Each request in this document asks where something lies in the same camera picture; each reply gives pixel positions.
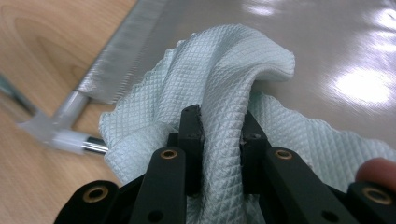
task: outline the fabric fold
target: fabric fold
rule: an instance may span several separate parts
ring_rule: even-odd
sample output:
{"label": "fabric fold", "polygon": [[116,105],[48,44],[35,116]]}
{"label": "fabric fold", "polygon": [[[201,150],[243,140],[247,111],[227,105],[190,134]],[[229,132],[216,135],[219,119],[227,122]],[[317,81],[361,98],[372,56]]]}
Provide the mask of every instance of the fabric fold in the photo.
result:
{"label": "fabric fold", "polygon": [[[339,189],[353,180],[358,162],[379,154],[396,160],[383,143],[339,133],[287,110],[273,97],[250,93],[256,79],[288,80],[294,64],[291,52],[243,25],[214,27],[180,41],[114,112],[102,115],[107,164],[123,184],[137,178],[150,153],[177,130],[181,110],[199,104],[205,130],[203,185],[199,197],[188,199],[188,222],[263,223],[257,197],[244,195],[241,182],[239,137],[248,107],[273,146],[296,150]],[[344,156],[358,150],[358,159],[345,165]],[[346,172],[337,173],[343,168]]]}

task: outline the metal rod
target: metal rod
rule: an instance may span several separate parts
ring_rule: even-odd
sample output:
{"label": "metal rod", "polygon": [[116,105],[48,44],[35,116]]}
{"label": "metal rod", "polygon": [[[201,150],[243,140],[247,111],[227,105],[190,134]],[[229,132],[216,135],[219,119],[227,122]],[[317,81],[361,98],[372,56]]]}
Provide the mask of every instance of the metal rod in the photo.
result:
{"label": "metal rod", "polygon": [[37,113],[36,107],[2,74],[0,74],[0,107],[3,107],[18,123],[30,120]]}
{"label": "metal rod", "polygon": [[100,138],[89,137],[82,145],[85,151],[93,152],[96,154],[105,155],[108,152],[108,147],[105,142]]}

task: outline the wooden table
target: wooden table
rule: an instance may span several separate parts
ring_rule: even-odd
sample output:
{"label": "wooden table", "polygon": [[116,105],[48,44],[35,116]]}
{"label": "wooden table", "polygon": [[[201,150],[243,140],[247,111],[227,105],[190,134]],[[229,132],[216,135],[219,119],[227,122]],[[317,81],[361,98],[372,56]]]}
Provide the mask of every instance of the wooden table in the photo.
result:
{"label": "wooden table", "polygon": [[[52,115],[134,0],[0,1],[0,72]],[[98,136],[111,105],[89,105],[74,129]],[[102,156],[45,148],[0,110],[0,222],[51,223],[76,189],[117,182]]]}

